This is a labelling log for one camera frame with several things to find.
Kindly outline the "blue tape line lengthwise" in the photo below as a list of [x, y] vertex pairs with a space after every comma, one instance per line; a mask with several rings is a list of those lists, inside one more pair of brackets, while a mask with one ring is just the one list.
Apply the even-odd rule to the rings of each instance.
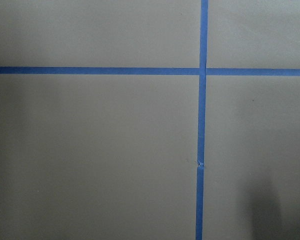
[[198, 84], [198, 134], [196, 170], [196, 224], [195, 239], [203, 238], [204, 216], [204, 170], [205, 170], [205, 114], [206, 114], [206, 68], [208, 52], [208, 7], [209, 1], [200, 2], [200, 48]]

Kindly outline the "blue tape line crosswise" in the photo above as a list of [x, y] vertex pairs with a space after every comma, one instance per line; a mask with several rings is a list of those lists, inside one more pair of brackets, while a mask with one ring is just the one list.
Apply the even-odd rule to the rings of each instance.
[[300, 69], [0, 66], [0, 74], [300, 77]]

